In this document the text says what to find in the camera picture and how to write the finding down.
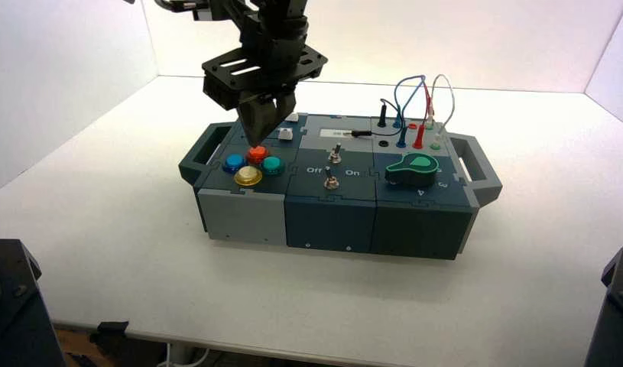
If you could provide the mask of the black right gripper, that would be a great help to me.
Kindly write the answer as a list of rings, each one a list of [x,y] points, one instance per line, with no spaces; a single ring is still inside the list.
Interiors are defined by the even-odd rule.
[[[239,25],[241,47],[202,64],[203,91],[226,110],[238,107],[245,138],[254,148],[294,111],[295,93],[281,93],[276,103],[273,96],[241,102],[240,94],[290,91],[297,82],[318,77],[328,59],[306,44],[305,16],[271,23],[243,16]]]

